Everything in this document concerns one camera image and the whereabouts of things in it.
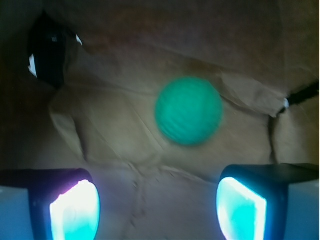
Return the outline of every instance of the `light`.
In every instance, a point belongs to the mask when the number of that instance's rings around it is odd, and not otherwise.
[[[50,204],[54,240],[93,240],[100,219],[98,190],[88,180],[79,183]]]
[[[33,76],[37,78],[37,70],[36,70],[36,64],[35,64],[35,56],[32,54],[31,57],[29,57],[29,71],[32,73]]]
[[[228,240],[263,240],[267,201],[234,179],[223,178],[217,189],[217,215]]]
[[[81,46],[83,45],[83,43],[82,43],[82,41],[81,41],[81,39],[79,38],[78,35],[75,35],[75,39],[76,39],[76,41],[77,41],[78,43],[81,44]]]

